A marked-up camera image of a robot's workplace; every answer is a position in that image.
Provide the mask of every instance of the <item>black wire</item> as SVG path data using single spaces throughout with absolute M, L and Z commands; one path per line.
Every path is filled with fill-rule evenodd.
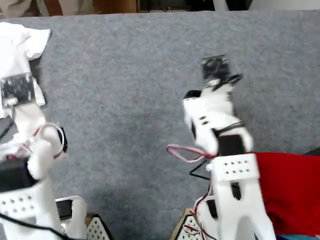
M 229 126 L 227 126 L 225 128 L 222 128 L 220 130 L 215 130 L 215 133 L 217 134 L 217 136 L 219 136 L 222 133 L 225 133 L 225 132 L 230 131 L 232 129 L 242 128 L 244 126 L 245 126 L 245 124 L 242 121 L 239 121 L 239 122 L 231 124 L 231 125 L 229 125 Z
M 195 174 L 194 172 L 197 171 L 201 166 L 203 166 L 205 163 L 208 162 L 208 159 L 206 158 L 205 160 L 203 160 L 203 162 L 201 162 L 198 166 L 196 166 L 194 169 L 192 169 L 190 172 L 189 172 L 189 175 L 192 176 L 192 177 L 196 177 L 196 178 L 199 178 L 199 179 L 204 179 L 204 180 L 208 180 L 210 181 L 210 178 L 209 177 L 206 177 L 206 176 L 202 176 L 202 175 L 199 175 L 199 174 Z
M 11 120 L 10 118 L 10 123 L 9 125 L 2 131 L 2 133 L 0 134 L 0 141 L 1 139 L 4 138 L 5 135 L 7 135 L 7 133 L 9 132 L 9 130 L 11 129 L 11 127 L 15 124 L 15 121 Z
M 84 240 L 84 239 L 70 238 L 70 237 L 68 237 L 68 236 L 66 236 L 66 235 L 54 230 L 51 227 L 30 224 L 30 223 L 27 223 L 27 222 L 24 222 L 24 221 L 20 221 L 20 220 L 14 219 L 14 218 L 9 217 L 7 215 L 4 215 L 2 213 L 0 213 L 0 218 L 4 219 L 4 220 L 7 220 L 8 222 L 11 222 L 11 223 L 14 223 L 14 224 L 18 224 L 20 226 L 27 227 L 27 228 L 30 228 L 30 229 L 49 231 L 49 232 L 57 235 L 59 238 L 61 238 L 63 240 Z
M 231 84 L 235 85 L 237 82 L 239 82 L 243 78 L 242 74 L 235 74 L 227 79 L 220 79 L 219 83 L 213 88 L 212 91 L 215 91 L 219 88 L 221 88 L 225 84 Z

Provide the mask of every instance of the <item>cable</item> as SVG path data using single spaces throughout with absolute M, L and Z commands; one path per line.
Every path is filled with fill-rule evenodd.
M 212 91 L 215 91 L 219 88 L 221 88 L 225 84 L 231 84 L 235 85 L 237 82 L 239 82 L 243 78 L 243 74 L 235 74 L 227 79 L 220 79 L 219 83 L 214 86 Z
M 210 192 L 211 192 L 211 189 L 212 189 L 212 183 L 211 181 L 209 182 L 209 186 L 208 186 L 208 191 L 206 192 L 206 194 L 195 204 L 195 207 L 194 207 L 194 217 L 195 217 L 195 220 L 197 221 L 200 229 L 201 229 L 201 234 L 205 234 L 207 237 L 209 237 L 210 239 L 212 240 L 217 240 L 215 237 L 211 236 L 210 234 L 208 234 L 206 232 L 206 230 L 204 230 L 202 224 L 199 224 L 199 221 L 198 221 L 198 207 L 200 205 L 200 203 L 202 203 L 202 201 L 204 201 L 209 195 L 210 195 Z
M 2 213 L 0 213 L 0 218 L 6 220 L 8 222 L 11 222 L 11 223 L 14 223 L 14 224 L 18 224 L 18 225 L 20 225 L 22 227 L 26 227 L 26 228 L 30 228 L 30 229 L 43 230 L 43 231 L 49 231 L 49 232 L 57 235 L 59 238 L 61 238 L 63 240 L 84 240 L 84 239 L 70 238 L 70 237 L 58 232 L 57 230 L 54 230 L 51 227 L 34 225 L 34 224 L 31 224 L 31 223 L 27 223 L 27 222 L 24 222 L 24 221 L 20 221 L 20 220 L 14 219 L 14 218 L 9 217 L 7 215 L 4 215 Z
M 187 150 L 189 152 L 199 154 L 199 156 L 196 158 L 188 159 L 188 158 L 182 156 L 180 153 L 178 153 L 175 150 Z M 198 148 L 191 147 L 191 146 L 183 146 L 183 145 L 179 145 L 179 144 L 168 144 L 168 146 L 166 147 L 166 151 L 186 163 L 195 163 L 203 158 L 213 159 L 216 157 L 216 156 L 210 155 L 210 154 L 208 154 Z
M 3 139 L 5 135 L 7 135 L 7 133 L 9 132 L 9 130 L 12 128 L 14 124 L 15 124 L 15 121 L 10 120 L 9 125 L 0 134 L 0 140 Z
M 231 125 L 229 125 L 229 126 L 227 126 L 227 127 L 225 127 L 225 128 L 222 128 L 222 129 L 220 129 L 220 130 L 214 130 L 214 131 L 215 131 L 215 134 L 216 134 L 217 137 L 218 137 L 219 135 L 221 135 L 221 134 L 223 134 L 223 133 L 225 133 L 225 132 L 228 132 L 228 131 L 230 131 L 230 130 L 232 130 L 232 129 L 242 128 L 242 127 L 244 127 L 244 126 L 245 126 L 245 124 L 244 124 L 242 121 L 239 121 L 239 122 L 236 122 L 236 123 L 234 123 L 234 124 L 231 124 Z
M 208 162 L 208 158 L 205 158 L 202 163 L 200 163 L 198 166 L 196 166 L 194 169 L 192 169 L 192 170 L 189 172 L 189 175 L 192 176 L 192 177 L 196 177 L 196 178 L 199 178 L 199 179 L 204 179 L 204 180 L 210 181 L 210 178 L 209 178 L 209 177 L 202 176 L 202 175 L 199 175 L 199 174 L 195 174 L 195 173 L 194 173 L 196 170 L 198 170 L 200 167 L 202 167 L 202 166 L 203 166 L 204 164 L 206 164 L 207 162 Z

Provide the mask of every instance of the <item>gray carpet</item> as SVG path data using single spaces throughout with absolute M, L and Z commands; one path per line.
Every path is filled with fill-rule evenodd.
M 244 74 L 234 100 L 256 151 L 320 146 L 320 11 L 10 22 L 52 30 L 31 65 L 48 101 L 43 110 L 69 142 L 69 157 L 50 170 L 54 193 L 85 198 L 117 240 L 167 240 L 207 189 L 165 151 L 168 143 L 193 145 L 182 97 L 202 86 L 201 58 L 228 54 L 232 72 Z

